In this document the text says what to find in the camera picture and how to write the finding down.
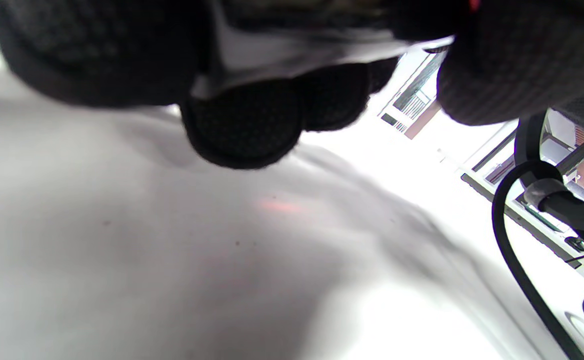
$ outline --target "white surface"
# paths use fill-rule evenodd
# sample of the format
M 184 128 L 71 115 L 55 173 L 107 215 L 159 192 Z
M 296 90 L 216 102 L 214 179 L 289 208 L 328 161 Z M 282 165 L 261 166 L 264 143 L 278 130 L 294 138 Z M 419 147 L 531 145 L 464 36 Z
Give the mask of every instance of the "white surface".
M 436 145 L 447 157 L 465 164 L 503 127 L 502 123 L 465 126 L 452 120 L 445 112 L 439 111 L 414 137 L 413 142 L 424 147 Z
M 576 146 L 576 131 L 574 123 L 556 110 L 548 110 L 546 122 L 549 122 L 550 131 L 555 138 L 568 146 Z
M 489 203 L 387 130 L 229 171 L 176 117 L 65 107 L 0 72 L 0 360 L 561 359 Z M 544 296 L 583 322 L 584 280 L 525 236 Z

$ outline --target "white wall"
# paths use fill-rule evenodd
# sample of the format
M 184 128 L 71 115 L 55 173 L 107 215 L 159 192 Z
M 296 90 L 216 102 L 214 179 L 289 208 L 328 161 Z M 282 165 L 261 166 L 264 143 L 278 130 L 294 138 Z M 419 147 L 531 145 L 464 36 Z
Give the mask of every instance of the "white wall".
M 572 121 L 560 112 L 550 109 L 547 112 L 546 122 L 549 123 L 550 131 L 555 138 L 569 146 L 576 146 L 576 132 Z
M 452 161 L 472 167 L 515 128 L 516 122 L 466 126 L 439 111 L 413 142 L 423 148 L 440 150 Z

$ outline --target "window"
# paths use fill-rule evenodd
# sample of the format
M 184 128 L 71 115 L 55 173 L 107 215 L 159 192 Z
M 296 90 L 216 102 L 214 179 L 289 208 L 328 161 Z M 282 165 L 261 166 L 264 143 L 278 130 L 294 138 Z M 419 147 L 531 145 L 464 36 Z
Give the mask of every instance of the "window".
M 381 119 L 383 119 L 386 123 L 390 124 L 391 126 L 397 125 L 398 120 L 393 118 L 392 115 L 385 113 L 383 114 L 383 116 L 381 116 Z
M 437 73 L 444 57 L 445 54 L 430 57 L 418 75 L 402 89 L 392 103 L 393 107 L 416 120 L 437 96 Z

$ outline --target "black glove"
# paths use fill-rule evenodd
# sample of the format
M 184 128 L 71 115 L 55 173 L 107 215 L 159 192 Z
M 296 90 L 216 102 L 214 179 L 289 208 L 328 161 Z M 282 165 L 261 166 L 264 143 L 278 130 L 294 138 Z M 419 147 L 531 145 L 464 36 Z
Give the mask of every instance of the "black glove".
M 584 92 L 584 0 L 483 0 L 473 15 L 447 0 L 389 3 L 397 37 L 458 34 L 438 100 L 461 123 L 506 121 Z M 25 83 L 66 103 L 179 104 L 194 148 L 237 169 L 276 162 L 303 130 L 351 124 L 397 64 L 343 64 L 196 100 L 209 19 L 200 0 L 0 0 L 0 49 Z

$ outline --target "gloved finger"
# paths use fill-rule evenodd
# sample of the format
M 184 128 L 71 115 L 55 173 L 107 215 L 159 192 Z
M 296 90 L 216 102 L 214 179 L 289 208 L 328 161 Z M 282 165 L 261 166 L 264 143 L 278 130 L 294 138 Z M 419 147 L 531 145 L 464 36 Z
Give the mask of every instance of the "gloved finger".
M 189 98 L 181 104 L 182 120 L 194 150 L 207 161 L 259 169 L 292 150 L 302 130 L 338 130 L 353 123 L 396 67 L 396 58 L 342 64 L 240 86 L 208 100 Z
M 438 73 L 459 123 L 534 114 L 584 94 L 584 0 L 482 0 Z
M 289 80 L 255 82 L 210 100 L 180 104 L 194 150 L 231 169 L 259 169 L 277 162 L 299 140 L 304 124 Z
M 0 0 L 0 51 L 46 96 L 92 107 L 169 105 L 207 39 L 200 1 Z
M 476 0 L 387 1 L 397 39 L 432 41 L 454 35 L 468 22 Z

